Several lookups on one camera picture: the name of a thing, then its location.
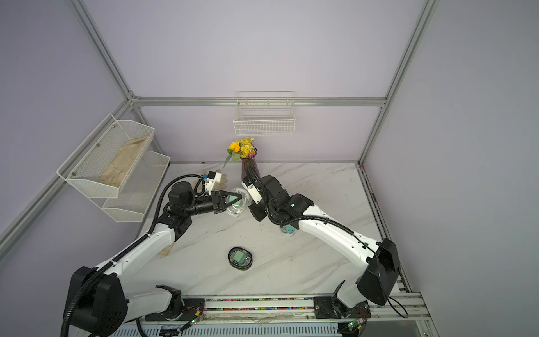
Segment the upper white mesh shelf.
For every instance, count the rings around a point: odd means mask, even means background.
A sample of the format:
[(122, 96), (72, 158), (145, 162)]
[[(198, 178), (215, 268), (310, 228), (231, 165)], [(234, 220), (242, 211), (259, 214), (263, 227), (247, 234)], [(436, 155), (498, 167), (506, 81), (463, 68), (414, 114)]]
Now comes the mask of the upper white mesh shelf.
[[(148, 136), (119, 188), (98, 182), (103, 171), (129, 140)], [(133, 120), (116, 119), (109, 114), (57, 169), (57, 175), (89, 199), (118, 198), (126, 181), (154, 138), (154, 128)]]

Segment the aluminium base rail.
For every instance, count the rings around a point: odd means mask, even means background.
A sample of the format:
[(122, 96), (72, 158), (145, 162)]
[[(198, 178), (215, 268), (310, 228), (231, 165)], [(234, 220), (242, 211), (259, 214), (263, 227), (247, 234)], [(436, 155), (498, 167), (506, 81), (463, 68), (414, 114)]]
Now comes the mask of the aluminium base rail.
[(208, 323), (285, 323), (285, 322), (349, 322), (369, 316), (368, 322), (408, 321), (431, 322), (433, 319), (419, 293), (392, 293), (391, 303), (376, 305), (369, 302), (365, 309), (354, 309), (347, 317), (339, 318), (331, 310), (316, 304), (316, 294), (267, 295), (184, 295), (185, 306), (202, 301), (202, 322)]

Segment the dark ribbed glass vase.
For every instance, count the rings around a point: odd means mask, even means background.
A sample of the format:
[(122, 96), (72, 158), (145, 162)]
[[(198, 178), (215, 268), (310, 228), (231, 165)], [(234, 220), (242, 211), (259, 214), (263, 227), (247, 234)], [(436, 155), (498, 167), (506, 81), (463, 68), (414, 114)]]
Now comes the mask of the dark ribbed glass vase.
[(260, 175), (257, 164), (254, 157), (241, 158), (241, 179), (249, 177), (250, 173), (255, 172), (257, 176)]

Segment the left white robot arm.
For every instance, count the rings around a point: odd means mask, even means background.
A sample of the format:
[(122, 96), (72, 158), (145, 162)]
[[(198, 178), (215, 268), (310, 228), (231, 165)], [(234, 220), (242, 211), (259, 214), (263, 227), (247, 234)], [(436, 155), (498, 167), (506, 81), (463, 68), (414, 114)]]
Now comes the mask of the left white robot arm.
[[(195, 178), (196, 185), (189, 179)], [(158, 314), (176, 320), (187, 310), (182, 292), (165, 284), (150, 284), (135, 291), (132, 279), (159, 252), (178, 241), (194, 216), (220, 214), (244, 200), (237, 192), (214, 190), (220, 181), (215, 171), (205, 176), (183, 175), (169, 182), (157, 201), (150, 229), (112, 258), (90, 268), (81, 267), (70, 280), (60, 328), (68, 336), (70, 327), (92, 336), (110, 336), (125, 322)]]

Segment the lower white mesh shelf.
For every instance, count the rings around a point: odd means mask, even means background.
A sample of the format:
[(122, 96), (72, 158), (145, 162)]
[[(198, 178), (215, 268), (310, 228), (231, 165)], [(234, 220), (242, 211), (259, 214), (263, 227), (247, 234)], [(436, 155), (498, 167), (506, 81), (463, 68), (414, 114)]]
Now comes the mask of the lower white mesh shelf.
[(125, 183), (118, 198), (91, 201), (117, 223), (144, 220), (170, 164), (170, 157), (147, 150)]

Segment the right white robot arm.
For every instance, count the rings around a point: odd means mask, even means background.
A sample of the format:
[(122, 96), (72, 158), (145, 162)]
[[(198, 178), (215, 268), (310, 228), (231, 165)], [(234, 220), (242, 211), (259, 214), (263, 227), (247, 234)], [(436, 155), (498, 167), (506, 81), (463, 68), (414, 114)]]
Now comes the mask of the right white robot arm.
[(357, 278), (343, 281), (329, 298), (330, 315), (350, 316), (357, 305), (370, 301), (379, 306), (392, 302), (391, 291), (400, 276), (396, 244), (384, 238), (377, 241), (339, 223), (311, 199), (302, 194), (289, 195), (273, 176), (247, 174), (242, 178), (253, 201), (249, 210), (261, 222), (311, 234), (342, 254), (359, 271)]

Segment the yellow flower bouquet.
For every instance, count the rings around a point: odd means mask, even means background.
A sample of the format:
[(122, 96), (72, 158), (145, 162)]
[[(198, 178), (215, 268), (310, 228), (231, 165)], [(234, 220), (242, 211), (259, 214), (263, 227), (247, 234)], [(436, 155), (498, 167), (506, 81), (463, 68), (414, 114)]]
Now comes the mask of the yellow flower bouquet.
[(246, 137), (232, 142), (227, 149), (227, 157), (223, 166), (225, 167), (230, 161), (236, 162), (255, 158), (258, 150), (253, 144), (254, 141), (254, 138)]

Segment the cream knit work glove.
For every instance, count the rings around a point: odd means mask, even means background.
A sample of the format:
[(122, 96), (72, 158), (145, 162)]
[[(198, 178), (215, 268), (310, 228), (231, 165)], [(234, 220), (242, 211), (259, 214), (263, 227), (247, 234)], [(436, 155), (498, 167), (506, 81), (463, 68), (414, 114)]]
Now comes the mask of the cream knit work glove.
[(228, 181), (227, 174), (224, 174), (221, 170), (217, 170), (217, 173), (220, 175), (219, 183), (226, 184), (226, 182)]

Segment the light green usb charger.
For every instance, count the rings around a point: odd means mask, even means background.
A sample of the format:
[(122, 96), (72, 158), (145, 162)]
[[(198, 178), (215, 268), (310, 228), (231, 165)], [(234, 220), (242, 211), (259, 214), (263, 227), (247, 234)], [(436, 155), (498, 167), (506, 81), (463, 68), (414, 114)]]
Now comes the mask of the light green usb charger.
[(235, 251), (235, 253), (234, 253), (233, 261), (237, 265), (245, 265), (246, 261), (247, 261), (247, 258), (248, 258), (247, 254), (245, 254), (243, 251), (238, 250), (238, 251)]

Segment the clear pouch with black zipper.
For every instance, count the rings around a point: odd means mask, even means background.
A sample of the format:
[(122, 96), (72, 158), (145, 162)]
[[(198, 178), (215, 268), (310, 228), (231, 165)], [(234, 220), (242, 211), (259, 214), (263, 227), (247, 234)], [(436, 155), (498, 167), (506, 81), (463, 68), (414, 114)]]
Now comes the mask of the clear pouch with black zipper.
[(238, 270), (248, 270), (253, 263), (253, 255), (242, 247), (233, 247), (227, 254), (229, 264)]

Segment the beige glove in shelf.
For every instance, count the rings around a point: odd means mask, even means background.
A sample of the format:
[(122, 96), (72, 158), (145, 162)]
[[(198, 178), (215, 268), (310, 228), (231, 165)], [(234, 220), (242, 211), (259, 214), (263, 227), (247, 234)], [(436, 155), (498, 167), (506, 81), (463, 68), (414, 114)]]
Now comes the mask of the beige glove in shelf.
[(115, 158), (103, 171), (99, 183), (119, 188), (139, 155), (142, 147), (146, 144), (148, 136), (134, 138), (119, 148)]

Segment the white mesh shelf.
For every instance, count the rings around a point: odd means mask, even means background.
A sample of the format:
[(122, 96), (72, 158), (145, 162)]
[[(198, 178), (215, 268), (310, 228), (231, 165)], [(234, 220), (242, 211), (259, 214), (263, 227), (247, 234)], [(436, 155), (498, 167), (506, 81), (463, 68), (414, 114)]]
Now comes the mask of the white mesh shelf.
[[(148, 136), (119, 188), (98, 182), (103, 171), (129, 140)], [(133, 120), (116, 119), (109, 114), (57, 169), (57, 175), (89, 199), (118, 198), (126, 181), (154, 138), (154, 128)]]
[(117, 223), (144, 220), (170, 164), (170, 157), (147, 150), (125, 183), (118, 198), (91, 201)]

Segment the mint green dual usb charger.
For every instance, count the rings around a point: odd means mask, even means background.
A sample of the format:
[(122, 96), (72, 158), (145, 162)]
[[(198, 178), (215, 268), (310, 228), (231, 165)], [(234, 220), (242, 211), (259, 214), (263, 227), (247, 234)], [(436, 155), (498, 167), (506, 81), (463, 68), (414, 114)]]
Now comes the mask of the mint green dual usb charger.
[(240, 200), (235, 202), (231, 206), (231, 208), (234, 209), (235, 211), (241, 211), (244, 208), (244, 204), (245, 204), (245, 200), (243, 198), (241, 198)]

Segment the yellow leather work glove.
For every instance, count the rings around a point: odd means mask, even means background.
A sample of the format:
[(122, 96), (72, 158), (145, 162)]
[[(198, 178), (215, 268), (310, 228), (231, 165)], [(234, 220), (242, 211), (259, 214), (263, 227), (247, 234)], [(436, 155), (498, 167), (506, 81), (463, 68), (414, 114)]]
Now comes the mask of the yellow leather work glove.
[(159, 252), (159, 255), (162, 257), (168, 256), (173, 247), (174, 247), (174, 244), (168, 245), (167, 247), (165, 247)]

